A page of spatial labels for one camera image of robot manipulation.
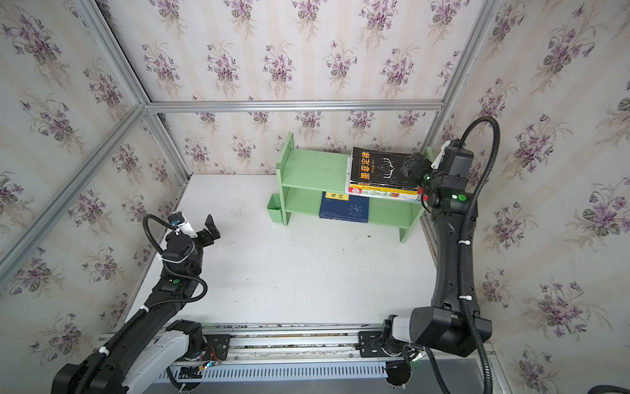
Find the green red nature book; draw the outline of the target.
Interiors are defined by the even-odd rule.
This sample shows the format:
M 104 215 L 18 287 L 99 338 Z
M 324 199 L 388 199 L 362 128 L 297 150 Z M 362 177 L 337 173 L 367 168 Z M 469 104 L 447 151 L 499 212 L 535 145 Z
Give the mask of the green red nature book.
M 378 192 L 368 192 L 368 193 L 351 193 L 349 192 L 349 189 L 347 191 L 347 193 L 349 195 L 356 195 L 356 196 L 362 196 L 362 197 L 368 197 L 368 198 L 379 198 L 379 199 L 385 199 L 385 200 L 396 200 L 396 201 L 406 201 L 406 202 L 419 202 L 421 200 L 421 195 L 386 195 L 385 193 L 378 193 Z

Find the black book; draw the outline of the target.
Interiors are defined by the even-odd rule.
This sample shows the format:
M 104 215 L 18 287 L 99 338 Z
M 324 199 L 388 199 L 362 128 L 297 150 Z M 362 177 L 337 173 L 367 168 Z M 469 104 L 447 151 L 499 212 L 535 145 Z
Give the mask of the black book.
M 418 193 L 418 184 L 401 172 L 406 154 L 354 147 L 351 154 L 349 183 L 374 186 L 387 190 L 406 190 Z

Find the yellow book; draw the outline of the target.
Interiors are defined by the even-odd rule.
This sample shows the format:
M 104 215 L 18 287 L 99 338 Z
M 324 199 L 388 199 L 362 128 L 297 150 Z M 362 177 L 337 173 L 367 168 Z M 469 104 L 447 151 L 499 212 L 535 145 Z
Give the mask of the yellow book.
M 385 193 L 386 195 L 418 195 L 419 189 L 418 187 L 412 188 L 399 188 L 399 187 L 387 187 L 387 186 L 371 186 L 364 185 L 359 183 L 350 183 L 348 186 L 349 192 L 351 193 L 368 193 L 368 192 L 378 192 Z

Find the dark blue book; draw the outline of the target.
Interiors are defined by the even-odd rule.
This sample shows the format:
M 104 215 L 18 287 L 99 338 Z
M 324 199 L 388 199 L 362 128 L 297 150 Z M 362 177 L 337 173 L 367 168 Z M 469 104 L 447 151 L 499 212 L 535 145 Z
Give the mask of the dark blue book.
M 368 223 L 369 198 L 323 192 L 319 218 L 352 223 Z

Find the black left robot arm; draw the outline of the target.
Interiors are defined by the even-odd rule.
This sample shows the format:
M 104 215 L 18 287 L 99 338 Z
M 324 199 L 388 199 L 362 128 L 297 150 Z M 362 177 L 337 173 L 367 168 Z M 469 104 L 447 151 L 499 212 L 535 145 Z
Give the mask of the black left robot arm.
M 200 323 L 176 319 L 203 300 L 203 252 L 221 237 L 213 217 L 195 231 L 183 213 L 162 220 L 148 213 L 144 233 L 162 261 L 160 278 L 141 307 L 80 364 L 66 364 L 52 381 L 53 393 L 142 393 L 180 358 L 197 361 L 207 349 Z

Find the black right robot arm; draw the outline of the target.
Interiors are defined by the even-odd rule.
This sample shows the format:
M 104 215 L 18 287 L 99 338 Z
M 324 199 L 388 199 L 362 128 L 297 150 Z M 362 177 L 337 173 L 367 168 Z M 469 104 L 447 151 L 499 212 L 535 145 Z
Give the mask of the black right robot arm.
M 473 237 L 487 177 L 474 192 L 465 190 L 472 160 L 473 153 L 460 148 L 448 150 L 437 163 L 420 154 L 405 159 L 401 172 L 428 196 L 436 233 L 436 287 L 430 305 L 385 320 L 378 343 L 389 356 L 413 347 L 461 357 L 482 355 L 492 336 L 492 322 L 482 318 L 473 285 Z

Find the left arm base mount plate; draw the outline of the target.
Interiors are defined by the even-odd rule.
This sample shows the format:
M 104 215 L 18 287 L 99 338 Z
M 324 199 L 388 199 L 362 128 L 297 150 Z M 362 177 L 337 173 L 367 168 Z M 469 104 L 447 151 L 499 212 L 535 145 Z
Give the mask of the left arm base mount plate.
M 198 361 L 223 362 L 228 358 L 232 336 L 229 334 L 203 335 L 203 350 Z

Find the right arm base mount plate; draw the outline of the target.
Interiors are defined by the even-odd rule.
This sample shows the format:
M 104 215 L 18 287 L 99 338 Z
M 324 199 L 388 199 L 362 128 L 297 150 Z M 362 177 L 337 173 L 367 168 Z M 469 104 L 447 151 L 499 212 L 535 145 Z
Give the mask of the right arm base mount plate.
M 361 331 L 358 332 L 359 342 L 355 349 L 361 358 L 382 358 L 390 357 L 383 350 L 382 331 Z

